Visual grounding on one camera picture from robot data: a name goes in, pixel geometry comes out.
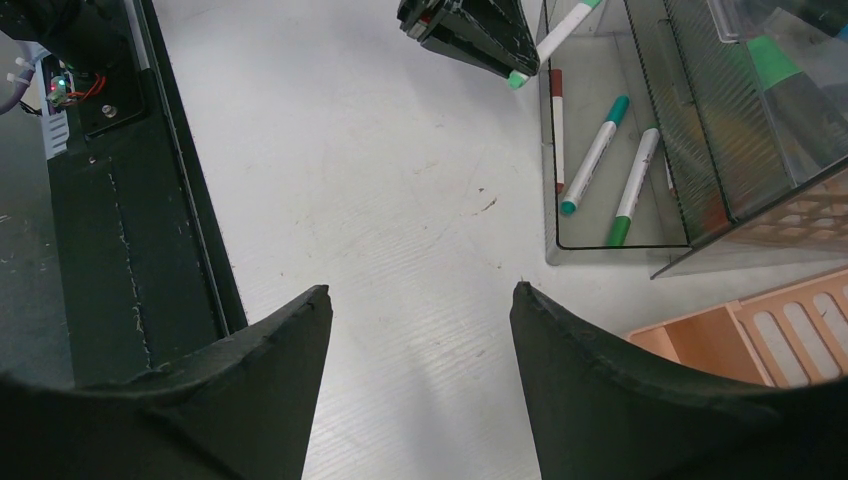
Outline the clear grey drawer box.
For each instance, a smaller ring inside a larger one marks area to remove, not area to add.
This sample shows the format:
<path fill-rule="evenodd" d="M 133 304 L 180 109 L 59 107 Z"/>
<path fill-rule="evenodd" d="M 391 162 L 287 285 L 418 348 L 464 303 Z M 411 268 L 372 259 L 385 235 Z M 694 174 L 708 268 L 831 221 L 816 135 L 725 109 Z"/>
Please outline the clear grey drawer box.
<path fill-rule="evenodd" d="M 658 277 L 847 258 L 847 156 L 796 184 L 743 43 L 772 37 L 847 119 L 843 1 L 601 1 L 541 64 L 546 259 Z M 563 75 L 556 194 L 550 71 Z M 617 97 L 630 106 L 577 209 L 559 204 Z M 607 245 L 643 132 L 661 139 L 625 244 Z"/>

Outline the green highlighter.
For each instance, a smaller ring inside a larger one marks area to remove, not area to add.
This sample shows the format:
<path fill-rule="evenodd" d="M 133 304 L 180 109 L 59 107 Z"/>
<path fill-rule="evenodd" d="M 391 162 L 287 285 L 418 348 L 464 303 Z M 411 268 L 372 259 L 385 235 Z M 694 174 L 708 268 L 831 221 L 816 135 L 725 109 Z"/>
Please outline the green highlighter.
<path fill-rule="evenodd" d="M 847 119 L 768 35 L 743 43 L 761 90 L 778 151 L 796 184 L 847 156 Z"/>

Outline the dark green cap marker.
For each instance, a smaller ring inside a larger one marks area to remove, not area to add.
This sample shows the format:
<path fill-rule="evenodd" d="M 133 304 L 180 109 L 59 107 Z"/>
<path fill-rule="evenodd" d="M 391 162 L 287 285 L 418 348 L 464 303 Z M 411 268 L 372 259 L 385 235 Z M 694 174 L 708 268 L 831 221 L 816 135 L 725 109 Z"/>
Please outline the dark green cap marker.
<path fill-rule="evenodd" d="M 646 129 L 641 136 L 614 221 L 607 237 L 607 245 L 610 247 L 620 247 L 625 244 L 632 225 L 640 192 L 660 139 L 661 134 L 656 124 Z"/>

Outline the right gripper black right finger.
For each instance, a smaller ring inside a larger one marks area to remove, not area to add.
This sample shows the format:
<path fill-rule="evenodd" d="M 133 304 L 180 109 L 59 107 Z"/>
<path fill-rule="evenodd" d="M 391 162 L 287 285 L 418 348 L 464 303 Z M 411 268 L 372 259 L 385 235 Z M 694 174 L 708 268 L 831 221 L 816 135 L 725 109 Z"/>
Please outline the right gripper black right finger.
<path fill-rule="evenodd" d="M 843 479 L 847 384 L 794 390 L 653 355 L 517 284 L 512 337 L 545 479 Z"/>

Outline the teal marker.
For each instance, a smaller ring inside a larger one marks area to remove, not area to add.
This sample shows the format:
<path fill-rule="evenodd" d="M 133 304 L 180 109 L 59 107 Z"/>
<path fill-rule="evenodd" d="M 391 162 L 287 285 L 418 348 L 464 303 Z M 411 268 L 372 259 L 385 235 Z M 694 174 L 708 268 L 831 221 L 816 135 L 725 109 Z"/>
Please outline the teal marker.
<path fill-rule="evenodd" d="M 592 144 L 587 150 L 572 183 L 566 190 L 562 201 L 559 204 L 559 212 L 561 214 L 570 216 L 577 211 L 591 180 L 600 165 L 600 161 L 612 142 L 629 106 L 630 98 L 626 95 L 617 97 L 612 104 L 604 122 L 600 125 Z"/>

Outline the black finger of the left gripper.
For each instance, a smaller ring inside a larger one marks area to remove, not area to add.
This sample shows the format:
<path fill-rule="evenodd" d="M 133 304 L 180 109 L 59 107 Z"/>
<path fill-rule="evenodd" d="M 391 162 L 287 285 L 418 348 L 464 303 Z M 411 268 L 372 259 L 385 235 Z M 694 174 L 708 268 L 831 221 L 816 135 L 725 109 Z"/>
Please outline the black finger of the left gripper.
<path fill-rule="evenodd" d="M 502 78 L 533 76 L 536 44 L 517 0 L 402 0 L 401 30 L 424 49 Z"/>

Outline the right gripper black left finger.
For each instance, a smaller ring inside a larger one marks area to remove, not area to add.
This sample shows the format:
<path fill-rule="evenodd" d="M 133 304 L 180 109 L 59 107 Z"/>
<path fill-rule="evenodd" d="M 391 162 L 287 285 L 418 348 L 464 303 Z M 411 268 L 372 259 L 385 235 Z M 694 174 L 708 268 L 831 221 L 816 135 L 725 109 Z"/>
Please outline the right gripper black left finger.
<path fill-rule="evenodd" d="M 298 479 L 333 311 L 316 285 L 262 321 L 120 384 L 1 382 L 5 479 Z"/>

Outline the peach file organizer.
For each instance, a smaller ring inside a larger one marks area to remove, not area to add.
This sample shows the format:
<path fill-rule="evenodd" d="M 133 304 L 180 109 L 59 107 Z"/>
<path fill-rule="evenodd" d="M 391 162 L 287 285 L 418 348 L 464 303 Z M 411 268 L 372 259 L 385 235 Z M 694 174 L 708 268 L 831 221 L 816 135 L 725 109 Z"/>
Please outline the peach file organizer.
<path fill-rule="evenodd" d="M 847 375 L 847 272 L 834 270 L 628 334 L 681 365 L 778 388 Z"/>

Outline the brown marker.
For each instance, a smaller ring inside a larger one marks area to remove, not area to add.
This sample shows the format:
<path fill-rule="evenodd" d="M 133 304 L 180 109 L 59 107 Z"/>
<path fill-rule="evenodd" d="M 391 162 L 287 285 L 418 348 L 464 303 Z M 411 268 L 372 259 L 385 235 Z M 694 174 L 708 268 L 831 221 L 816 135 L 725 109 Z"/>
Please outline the brown marker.
<path fill-rule="evenodd" d="M 550 71 L 550 93 L 556 176 L 555 188 L 556 194 L 560 196 L 565 191 L 564 99 L 563 75 L 560 69 L 552 69 Z"/>

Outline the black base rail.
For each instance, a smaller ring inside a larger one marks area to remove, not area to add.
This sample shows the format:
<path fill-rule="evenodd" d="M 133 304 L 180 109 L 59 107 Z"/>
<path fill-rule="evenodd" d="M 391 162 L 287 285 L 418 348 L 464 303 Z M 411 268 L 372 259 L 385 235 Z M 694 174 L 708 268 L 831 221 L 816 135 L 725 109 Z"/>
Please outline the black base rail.
<path fill-rule="evenodd" d="M 48 163 L 74 382 L 123 383 L 247 325 L 150 1 L 105 1 L 129 60 Z"/>

